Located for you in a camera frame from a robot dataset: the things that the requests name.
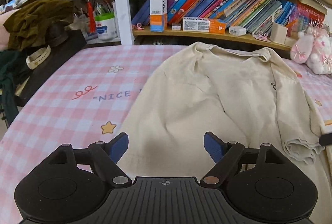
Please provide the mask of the cream t-shirt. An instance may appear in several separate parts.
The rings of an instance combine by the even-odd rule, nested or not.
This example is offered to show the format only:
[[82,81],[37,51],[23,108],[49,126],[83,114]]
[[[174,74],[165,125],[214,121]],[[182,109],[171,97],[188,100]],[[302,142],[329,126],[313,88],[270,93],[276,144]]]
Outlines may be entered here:
[[314,223],[331,223],[331,157],[324,122],[296,73],[272,49],[233,52],[196,42],[149,77],[121,128],[129,176],[203,177],[214,165],[203,137],[247,148],[272,144],[316,185]]

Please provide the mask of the pink checkered tablecloth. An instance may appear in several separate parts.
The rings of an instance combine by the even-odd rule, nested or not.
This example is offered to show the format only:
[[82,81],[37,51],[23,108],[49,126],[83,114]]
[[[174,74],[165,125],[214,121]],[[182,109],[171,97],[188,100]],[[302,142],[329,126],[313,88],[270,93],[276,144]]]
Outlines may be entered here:
[[[77,53],[33,95],[1,140],[1,223],[18,223],[16,185],[59,145],[85,148],[122,133],[145,83],[168,58],[188,46],[133,45]],[[331,78],[283,59],[316,103],[331,131]]]

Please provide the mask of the pink white plush toy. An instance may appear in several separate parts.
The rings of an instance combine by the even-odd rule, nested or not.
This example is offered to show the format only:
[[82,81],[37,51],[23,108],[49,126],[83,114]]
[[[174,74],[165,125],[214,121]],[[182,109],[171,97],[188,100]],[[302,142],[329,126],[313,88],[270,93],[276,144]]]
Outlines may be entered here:
[[306,64],[316,75],[331,75],[331,40],[322,27],[308,27],[298,32],[298,40],[290,50],[290,58]]

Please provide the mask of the cream square pen holder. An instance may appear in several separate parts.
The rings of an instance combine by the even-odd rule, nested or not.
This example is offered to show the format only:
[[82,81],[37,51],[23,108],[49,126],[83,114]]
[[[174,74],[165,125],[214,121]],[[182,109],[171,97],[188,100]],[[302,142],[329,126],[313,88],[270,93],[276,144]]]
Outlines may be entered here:
[[272,25],[270,40],[278,44],[284,44],[287,32],[287,27],[274,22]]

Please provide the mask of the white charger block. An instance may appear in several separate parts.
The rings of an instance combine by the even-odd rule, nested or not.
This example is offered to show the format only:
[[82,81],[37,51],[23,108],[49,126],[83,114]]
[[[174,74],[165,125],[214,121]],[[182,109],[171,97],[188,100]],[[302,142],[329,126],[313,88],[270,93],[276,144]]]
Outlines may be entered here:
[[229,33],[233,36],[244,36],[247,34],[247,30],[241,26],[230,26],[228,29]]

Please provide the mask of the white green lidded can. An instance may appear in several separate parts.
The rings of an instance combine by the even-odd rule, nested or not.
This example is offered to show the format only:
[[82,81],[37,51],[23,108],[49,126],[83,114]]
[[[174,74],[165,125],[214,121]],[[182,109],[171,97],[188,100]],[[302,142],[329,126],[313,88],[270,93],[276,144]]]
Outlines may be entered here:
[[100,40],[112,40],[117,37],[115,15],[113,12],[95,16],[96,31]]

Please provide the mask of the lying white orange toothpaste box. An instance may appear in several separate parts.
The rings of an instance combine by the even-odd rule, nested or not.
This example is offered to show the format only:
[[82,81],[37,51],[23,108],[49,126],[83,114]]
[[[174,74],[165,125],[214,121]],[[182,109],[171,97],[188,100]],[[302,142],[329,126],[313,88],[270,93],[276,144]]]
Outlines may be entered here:
[[226,31],[226,23],[220,19],[214,18],[183,17],[182,30],[212,34],[224,34]]

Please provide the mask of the dark green garment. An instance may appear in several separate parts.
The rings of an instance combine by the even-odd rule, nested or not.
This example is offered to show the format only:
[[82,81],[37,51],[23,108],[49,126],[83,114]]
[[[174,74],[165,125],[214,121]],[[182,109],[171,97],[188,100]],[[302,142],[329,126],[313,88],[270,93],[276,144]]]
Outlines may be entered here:
[[24,60],[19,51],[4,50],[1,52],[1,107],[8,127],[18,114],[15,103],[15,77],[22,70],[23,64]]

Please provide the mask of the red hanging tassel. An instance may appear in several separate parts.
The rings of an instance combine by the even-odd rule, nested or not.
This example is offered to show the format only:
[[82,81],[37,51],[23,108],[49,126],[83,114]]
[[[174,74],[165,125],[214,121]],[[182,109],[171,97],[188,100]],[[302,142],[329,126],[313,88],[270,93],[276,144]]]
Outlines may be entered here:
[[92,6],[91,0],[87,0],[87,11],[89,18],[89,32],[94,33],[96,31],[96,24],[94,19],[94,8]]

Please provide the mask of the brown garment pile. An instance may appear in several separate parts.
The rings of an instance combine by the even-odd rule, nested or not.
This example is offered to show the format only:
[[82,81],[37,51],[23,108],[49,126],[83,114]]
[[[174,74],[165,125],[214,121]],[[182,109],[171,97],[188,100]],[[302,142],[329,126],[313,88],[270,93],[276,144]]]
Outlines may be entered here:
[[37,0],[16,10],[3,23],[9,33],[9,50],[44,45],[50,25],[72,18],[73,13],[71,0]]

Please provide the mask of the row of colourful books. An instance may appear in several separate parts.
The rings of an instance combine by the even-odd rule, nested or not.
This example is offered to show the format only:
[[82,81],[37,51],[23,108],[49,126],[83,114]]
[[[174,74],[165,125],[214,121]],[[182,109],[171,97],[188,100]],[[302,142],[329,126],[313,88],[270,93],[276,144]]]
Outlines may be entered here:
[[168,0],[167,25],[182,22],[183,17],[214,18],[230,26],[246,28],[247,33],[271,33],[272,24],[290,25],[301,31],[324,14],[299,0]]

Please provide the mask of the tall white orange toothpaste box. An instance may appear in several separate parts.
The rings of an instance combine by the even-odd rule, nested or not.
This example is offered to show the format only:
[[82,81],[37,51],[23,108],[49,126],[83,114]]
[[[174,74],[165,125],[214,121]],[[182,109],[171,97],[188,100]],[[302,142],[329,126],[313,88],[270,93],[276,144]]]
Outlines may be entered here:
[[150,0],[150,31],[163,32],[167,27],[167,0]]

